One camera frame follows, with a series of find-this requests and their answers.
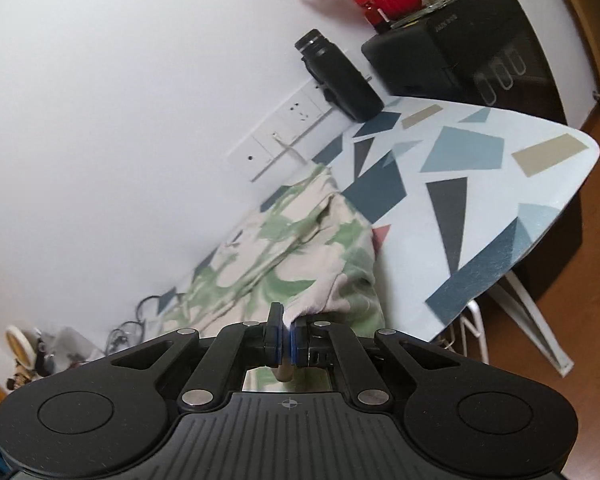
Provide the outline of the black water bottle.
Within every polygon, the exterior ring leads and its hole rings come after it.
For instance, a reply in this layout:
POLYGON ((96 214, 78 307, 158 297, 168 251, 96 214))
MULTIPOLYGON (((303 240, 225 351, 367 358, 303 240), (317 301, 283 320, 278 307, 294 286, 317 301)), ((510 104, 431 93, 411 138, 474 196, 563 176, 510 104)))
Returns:
POLYGON ((354 122, 368 122, 384 110, 384 102, 362 73, 319 30, 311 29, 294 47, 325 100, 354 122))

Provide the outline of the black microwave oven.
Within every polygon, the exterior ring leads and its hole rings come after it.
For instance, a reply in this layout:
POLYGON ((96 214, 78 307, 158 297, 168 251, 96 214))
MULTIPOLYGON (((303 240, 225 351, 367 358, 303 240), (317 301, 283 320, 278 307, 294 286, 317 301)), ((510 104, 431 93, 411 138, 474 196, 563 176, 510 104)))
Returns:
POLYGON ((567 122, 544 51, 518 0, 451 0, 373 36, 361 50, 392 96, 567 122))

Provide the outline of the small red bottle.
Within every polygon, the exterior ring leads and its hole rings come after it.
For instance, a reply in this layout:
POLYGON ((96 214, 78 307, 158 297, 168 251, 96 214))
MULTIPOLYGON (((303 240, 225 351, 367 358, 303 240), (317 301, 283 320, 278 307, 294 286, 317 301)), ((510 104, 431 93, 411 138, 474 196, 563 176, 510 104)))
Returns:
POLYGON ((389 22, 380 13, 378 7, 372 0, 354 0, 355 3, 363 10, 366 21, 368 21, 375 29, 378 35, 388 32, 391 27, 389 22))

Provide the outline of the green and cream patterned garment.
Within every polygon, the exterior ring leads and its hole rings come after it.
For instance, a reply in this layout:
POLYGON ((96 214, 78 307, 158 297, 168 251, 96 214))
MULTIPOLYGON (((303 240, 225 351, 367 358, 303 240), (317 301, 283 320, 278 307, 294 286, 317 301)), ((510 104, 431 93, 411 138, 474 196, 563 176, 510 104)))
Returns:
POLYGON ((265 210, 253 211, 194 274, 160 318, 160 333, 263 322, 271 304, 286 325, 305 316, 346 324, 370 337, 385 325, 375 290, 370 222, 340 193, 330 170, 313 165, 265 210))

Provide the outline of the white wall socket panel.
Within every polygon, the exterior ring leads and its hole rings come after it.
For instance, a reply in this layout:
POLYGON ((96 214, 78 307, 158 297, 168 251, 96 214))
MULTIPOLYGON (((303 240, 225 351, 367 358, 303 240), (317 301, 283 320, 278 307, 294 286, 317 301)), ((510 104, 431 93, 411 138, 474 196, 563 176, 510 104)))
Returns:
POLYGON ((312 76, 268 114, 226 154, 227 161, 253 182, 336 110, 312 76))

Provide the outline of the geometric patterned tablecloth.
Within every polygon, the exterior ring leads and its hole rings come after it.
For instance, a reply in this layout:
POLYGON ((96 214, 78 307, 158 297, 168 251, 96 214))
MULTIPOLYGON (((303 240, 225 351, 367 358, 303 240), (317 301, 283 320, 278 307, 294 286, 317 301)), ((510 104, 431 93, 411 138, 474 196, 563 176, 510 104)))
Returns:
POLYGON ((311 166, 327 167, 372 226, 384 326, 429 340, 449 319, 427 300, 450 278, 497 282, 557 220, 598 156, 590 136, 556 122, 404 98, 337 136, 256 210, 311 166))

